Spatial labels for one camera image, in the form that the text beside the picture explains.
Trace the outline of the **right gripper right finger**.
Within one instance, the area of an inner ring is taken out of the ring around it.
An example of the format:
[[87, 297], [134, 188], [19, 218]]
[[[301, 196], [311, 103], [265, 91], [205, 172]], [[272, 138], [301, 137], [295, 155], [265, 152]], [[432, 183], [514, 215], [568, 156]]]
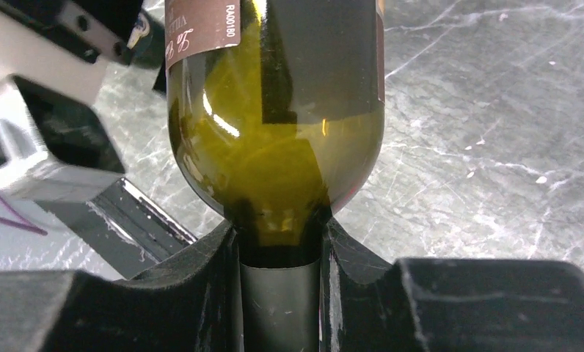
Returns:
[[324, 231], [325, 351], [584, 351], [584, 272], [551, 260], [374, 254]]

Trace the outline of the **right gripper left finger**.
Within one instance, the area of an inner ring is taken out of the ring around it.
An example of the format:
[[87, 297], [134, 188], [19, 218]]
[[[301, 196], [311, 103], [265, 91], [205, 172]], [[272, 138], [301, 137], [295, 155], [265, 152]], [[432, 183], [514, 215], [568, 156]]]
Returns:
[[227, 223], [130, 280], [0, 272], [0, 351], [239, 351]]

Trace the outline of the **olive green wine bottle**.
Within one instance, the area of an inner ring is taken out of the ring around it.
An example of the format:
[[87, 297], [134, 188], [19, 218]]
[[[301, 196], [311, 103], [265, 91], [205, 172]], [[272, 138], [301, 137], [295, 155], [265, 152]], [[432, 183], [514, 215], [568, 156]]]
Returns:
[[319, 349], [327, 223], [384, 133], [379, 1], [166, 1], [169, 138], [232, 226], [245, 351]]

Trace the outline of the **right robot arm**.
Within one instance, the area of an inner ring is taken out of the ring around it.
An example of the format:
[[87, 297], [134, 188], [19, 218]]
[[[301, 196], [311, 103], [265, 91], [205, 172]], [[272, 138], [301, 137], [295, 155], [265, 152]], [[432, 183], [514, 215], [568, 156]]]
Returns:
[[154, 89], [201, 239], [93, 110], [140, 1], [0, 1], [0, 200], [123, 279], [0, 272], [0, 351], [584, 351], [584, 1], [167, 1]]

